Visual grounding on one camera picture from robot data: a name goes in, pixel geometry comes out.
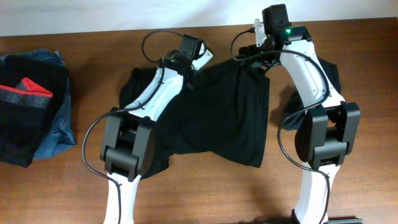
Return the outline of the black t-shirt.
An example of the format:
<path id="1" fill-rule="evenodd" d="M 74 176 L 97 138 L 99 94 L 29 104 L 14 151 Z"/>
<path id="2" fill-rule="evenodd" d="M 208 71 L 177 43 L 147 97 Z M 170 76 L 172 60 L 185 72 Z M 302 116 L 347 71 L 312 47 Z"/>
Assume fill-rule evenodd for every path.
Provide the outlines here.
<path id="1" fill-rule="evenodd" d="M 155 124 L 155 154 L 144 178 L 166 170 L 174 154 L 207 151 L 259 168 L 269 115 L 265 73 L 227 60 L 195 75 Z"/>

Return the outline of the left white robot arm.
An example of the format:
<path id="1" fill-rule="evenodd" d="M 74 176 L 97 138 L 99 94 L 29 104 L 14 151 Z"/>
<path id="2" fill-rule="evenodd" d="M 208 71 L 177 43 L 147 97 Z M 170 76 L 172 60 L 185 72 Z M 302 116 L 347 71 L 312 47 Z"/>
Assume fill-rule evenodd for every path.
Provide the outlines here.
<path id="1" fill-rule="evenodd" d="M 137 187 L 155 152 L 154 126 L 169 102 L 197 69 L 198 54 L 176 50 L 159 61 L 153 79 L 122 109 L 106 114 L 100 152 L 109 183 L 105 223 L 133 223 Z"/>

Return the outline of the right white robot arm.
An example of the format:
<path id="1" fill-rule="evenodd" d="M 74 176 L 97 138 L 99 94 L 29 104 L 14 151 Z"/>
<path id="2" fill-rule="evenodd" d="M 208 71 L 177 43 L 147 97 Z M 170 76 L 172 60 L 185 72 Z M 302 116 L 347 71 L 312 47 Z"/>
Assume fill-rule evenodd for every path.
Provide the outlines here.
<path id="1" fill-rule="evenodd" d="M 284 147 L 283 155 L 302 169 L 300 195 L 290 223 L 362 223 L 359 218 L 328 218 L 333 181 L 345 157 L 351 153 L 360 119 L 357 103 L 348 103 L 336 91 L 315 53 L 304 26 L 264 31 L 263 25 L 247 30 L 256 44 L 239 50 L 235 59 L 252 66 L 283 66 L 292 77 L 303 108 L 284 118 L 281 125 L 298 114 L 305 116 L 295 134 L 293 160 Z"/>

